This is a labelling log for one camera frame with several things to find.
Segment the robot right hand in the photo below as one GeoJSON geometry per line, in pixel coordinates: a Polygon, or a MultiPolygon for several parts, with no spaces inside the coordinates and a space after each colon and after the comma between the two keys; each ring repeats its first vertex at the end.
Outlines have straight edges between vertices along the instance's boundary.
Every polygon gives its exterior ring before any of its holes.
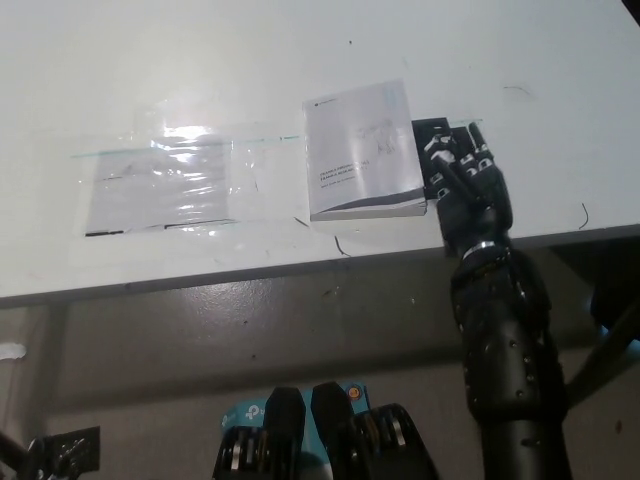
{"type": "Polygon", "coordinates": [[[425,198],[435,203],[445,251],[462,258],[478,244],[509,244],[511,201],[479,125],[415,121],[425,198]]]}

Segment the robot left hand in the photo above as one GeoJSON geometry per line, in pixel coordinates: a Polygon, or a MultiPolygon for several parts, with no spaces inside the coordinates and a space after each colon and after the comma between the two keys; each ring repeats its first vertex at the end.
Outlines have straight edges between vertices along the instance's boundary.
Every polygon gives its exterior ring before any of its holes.
{"type": "Polygon", "coordinates": [[[42,439],[34,439],[30,446],[25,448],[7,434],[1,433],[1,463],[15,473],[15,479],[50,479],[51,472],[46,462],[47,451],[42,439]]]}

